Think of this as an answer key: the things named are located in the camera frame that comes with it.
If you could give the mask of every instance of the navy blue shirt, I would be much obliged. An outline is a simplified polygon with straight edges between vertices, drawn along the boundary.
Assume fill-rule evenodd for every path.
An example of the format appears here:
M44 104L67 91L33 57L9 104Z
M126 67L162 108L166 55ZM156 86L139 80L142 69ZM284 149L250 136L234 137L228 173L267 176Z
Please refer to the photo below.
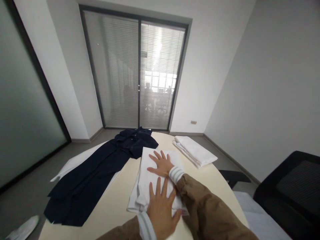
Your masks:
M82 226L98 203L113 175L129 158L139 158L143 147L156 148L151 130L124 130L98 148L52 189L44 215L51 223Z

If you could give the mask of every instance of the window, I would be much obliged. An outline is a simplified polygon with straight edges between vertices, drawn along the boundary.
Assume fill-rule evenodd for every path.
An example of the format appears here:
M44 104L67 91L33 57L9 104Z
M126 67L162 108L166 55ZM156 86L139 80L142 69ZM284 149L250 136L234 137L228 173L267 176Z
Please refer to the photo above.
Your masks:
M80 11L104 127L167 130L188 25Z

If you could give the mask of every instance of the office chair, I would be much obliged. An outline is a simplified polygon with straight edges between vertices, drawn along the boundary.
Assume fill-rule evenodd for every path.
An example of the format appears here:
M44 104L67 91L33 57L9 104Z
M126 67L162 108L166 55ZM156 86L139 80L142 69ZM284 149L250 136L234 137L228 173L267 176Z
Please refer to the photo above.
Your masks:
M293 152L253 199L293 240L320 239L320 157Z
M242 172L219 170L223 178L228 181L230 188L232 189L237 182L251 182L250 179Z

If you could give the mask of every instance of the white shoe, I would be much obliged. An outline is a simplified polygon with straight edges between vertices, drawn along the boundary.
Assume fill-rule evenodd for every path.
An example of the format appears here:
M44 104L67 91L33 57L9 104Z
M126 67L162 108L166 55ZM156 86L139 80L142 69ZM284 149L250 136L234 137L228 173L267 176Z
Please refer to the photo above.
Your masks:
M18 229L14 230L9 234L7 238L10 240L25 240L32 231L36 228L39 222L39 216L33 216Z

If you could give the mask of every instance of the brown sleeve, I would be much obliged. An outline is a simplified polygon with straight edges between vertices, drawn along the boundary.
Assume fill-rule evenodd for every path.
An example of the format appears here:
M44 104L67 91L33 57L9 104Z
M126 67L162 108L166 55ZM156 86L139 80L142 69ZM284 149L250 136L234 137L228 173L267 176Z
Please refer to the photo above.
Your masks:
M139 221L138 217L127 221L122 226L115 227L109 232L103 234L97 240L142 240L140 237Z
M178 181L177 189L200 239L258 240L219 197L188 174Z

